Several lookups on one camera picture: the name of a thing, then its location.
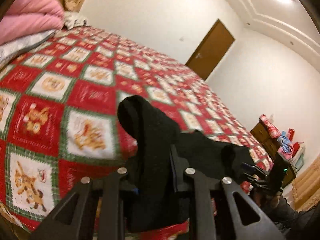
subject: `black metal bracket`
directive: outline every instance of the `black metal bracket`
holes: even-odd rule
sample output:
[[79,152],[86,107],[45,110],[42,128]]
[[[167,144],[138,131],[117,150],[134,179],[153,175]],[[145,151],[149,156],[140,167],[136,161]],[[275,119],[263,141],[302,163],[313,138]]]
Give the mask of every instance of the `black metal bracket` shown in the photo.
[[[190,239],[283,240],[273,222],[229,177],[206,177],[188,167],[171,147],[170,161],[175,193],[190,198]],[[137,189],[119,168],[102,179],[84,177],[50,212],[30,240],[92,240],[99,197],[102,207],[98,240],[124,240],[124,205],[135,201]],[[213,215],[214,198],[217,216]]]

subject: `wooden door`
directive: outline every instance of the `wooden door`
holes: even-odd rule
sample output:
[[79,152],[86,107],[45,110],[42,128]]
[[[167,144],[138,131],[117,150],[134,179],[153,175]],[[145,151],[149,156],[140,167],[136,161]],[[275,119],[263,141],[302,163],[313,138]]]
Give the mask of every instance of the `wooden door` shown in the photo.
[[217,20],[186,65],[204,80],[235,41],[220,20]]

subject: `bedspread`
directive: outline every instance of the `bedspread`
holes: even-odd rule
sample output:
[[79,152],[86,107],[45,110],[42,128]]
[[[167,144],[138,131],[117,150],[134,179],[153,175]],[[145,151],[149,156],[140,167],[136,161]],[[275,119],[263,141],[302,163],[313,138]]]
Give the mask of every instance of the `bedspread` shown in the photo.
[[[133,156],[116,109],[141,95],[183,131],[268,154],[217,95],[183,64],[92,27],[61,30],[0,72],[0,201],[34,230],[83,176],[102,177]],[[242,184],[245,191],[248,184]]]

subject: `metal bolt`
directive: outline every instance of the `metal bolt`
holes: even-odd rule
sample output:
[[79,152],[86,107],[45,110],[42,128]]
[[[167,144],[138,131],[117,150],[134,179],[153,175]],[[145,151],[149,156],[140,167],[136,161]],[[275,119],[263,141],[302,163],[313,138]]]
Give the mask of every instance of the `metal bolt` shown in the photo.
[[186,168],[186,174],[193,175],[196,173],[194,168]]
[[224,184],[231,184],[232,183],[232,179],[230,178],[230,177],[224,177],[223,179],[222,179],[222,182],[224,183]]
[[81,178],[81,183],[82,184],[87,184],[87,183],[89,183],[90,182],[90,178],[89,177],[83,177],[83,178]]
[[119,173],[119,174],[126,174],[127,171],[128,171],[128,170],[127,170],[125,167],[121,167],[121,168],[118,169],[118,173]]

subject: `white crown molding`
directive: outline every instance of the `white crown molding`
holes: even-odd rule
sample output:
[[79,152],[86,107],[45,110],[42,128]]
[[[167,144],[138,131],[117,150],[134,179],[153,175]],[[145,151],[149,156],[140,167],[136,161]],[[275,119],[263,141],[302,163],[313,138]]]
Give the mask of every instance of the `white crown molding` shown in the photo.
[[259,13],[251,0],[227,0],[227,2],[244,23],[250,23],[248,28],[283,43],[320,71],[320,45],[311,37],[279,19]]

